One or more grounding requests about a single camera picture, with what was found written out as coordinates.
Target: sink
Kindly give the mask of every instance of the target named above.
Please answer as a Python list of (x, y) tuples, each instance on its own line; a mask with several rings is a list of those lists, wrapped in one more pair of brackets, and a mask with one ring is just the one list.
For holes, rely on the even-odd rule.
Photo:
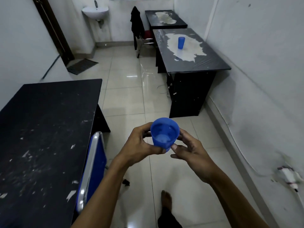
[(109, 12), (108, 7), (84, 7), (82, 12), (89, 18), (100, 21), (105, 18)]

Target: red chair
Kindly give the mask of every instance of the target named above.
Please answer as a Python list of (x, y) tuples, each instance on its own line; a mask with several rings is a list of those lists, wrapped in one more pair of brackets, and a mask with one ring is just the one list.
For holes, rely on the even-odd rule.
[(152, 32), (150, 30), (146, 30), (145, 31), (145, 38), (140, 37), (141, 43), (140, 43), (140, 46), (139, 46), (139, 49), (138, 49), (137, 58), (139, 58), (140, 50), (141, 50), (142, 45), (152, 45), (152, 44), (154, 44), (154, 42), (150, 42), (151, 40), (153, 40)]

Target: tile floor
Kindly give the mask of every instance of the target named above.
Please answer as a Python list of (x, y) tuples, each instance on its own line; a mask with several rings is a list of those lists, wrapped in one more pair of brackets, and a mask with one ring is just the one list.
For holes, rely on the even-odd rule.
[[(133, 46), (98, 49), (93, 61), (99, 62), (74, 80), (102, 78), (99, 106), (111, 129), (105, 135), (109, 163), (119, 153), (132, 129), (160, 117), (169, 117), (165, 74), (157, 73), (155, 50), (143, 48), (136, 58)], [(238, 169), (223, 145), (207, 112), (174, 119), (181, 128), (198, 138), (216, 164), (258, 208)], [(173, 198), (173, 214), (183, 227), (228, 228), (225, 213), (212, 188), (201, 182), (188, 165), (167, 154), (147, 157), (126, 173), (130, 187), (122, 187), (112, 228), (156, 228), (161, 213), (161, 190)]]

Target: table top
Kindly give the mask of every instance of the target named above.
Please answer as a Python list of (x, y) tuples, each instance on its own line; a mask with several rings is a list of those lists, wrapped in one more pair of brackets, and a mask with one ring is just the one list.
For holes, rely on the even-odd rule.
[[(230, 70), (215, 51), (192, 29), (153, 30), (168, 73), (194, 73)], [(184, 48), (178, 49), (178, 38), (185, 37)]]
[(146, 10), (146, 16), (152, 29), (188, 27), (188, 25), (172, 10)]
[(101, 83), (26, 84), (0, 111), (0, 227), (70, 227)]

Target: person's left hand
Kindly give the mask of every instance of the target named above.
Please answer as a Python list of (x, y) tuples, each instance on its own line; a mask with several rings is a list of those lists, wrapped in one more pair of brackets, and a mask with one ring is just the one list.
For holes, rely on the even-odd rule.
[(128, 167), (142, 161), (152, 154), (164, 154), (165, 149), (146, 143), (143, 139), (151, 137), (150, 129), (152, 122), (133, 129), (124, 147), (116, 156), (117, 159), (126, 161)]

